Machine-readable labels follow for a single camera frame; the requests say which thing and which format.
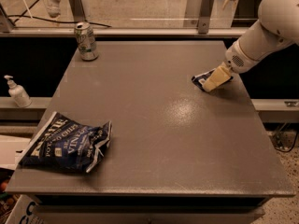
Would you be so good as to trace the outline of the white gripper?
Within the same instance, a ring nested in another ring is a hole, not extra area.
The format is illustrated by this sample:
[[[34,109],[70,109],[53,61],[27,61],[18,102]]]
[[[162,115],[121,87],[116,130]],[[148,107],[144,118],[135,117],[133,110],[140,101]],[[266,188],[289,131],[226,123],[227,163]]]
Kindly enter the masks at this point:
[[[234,73],[242,74],[248,72],[261,59],[247,54],[235,41],[225,52],[224,63],[220,64],[205,81],[203,89],[207,92],[213,91],[231,78],[231,70]]]

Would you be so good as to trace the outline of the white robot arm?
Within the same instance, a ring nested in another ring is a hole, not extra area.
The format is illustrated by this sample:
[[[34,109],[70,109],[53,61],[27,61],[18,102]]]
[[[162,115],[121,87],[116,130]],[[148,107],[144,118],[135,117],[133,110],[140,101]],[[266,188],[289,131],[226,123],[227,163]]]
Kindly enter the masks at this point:
[[[232,73],[248,72],[266,56],[299,42],[299,0],[262,0],[258,20],[225,52],[224,61],[202,83],[210,92]]]

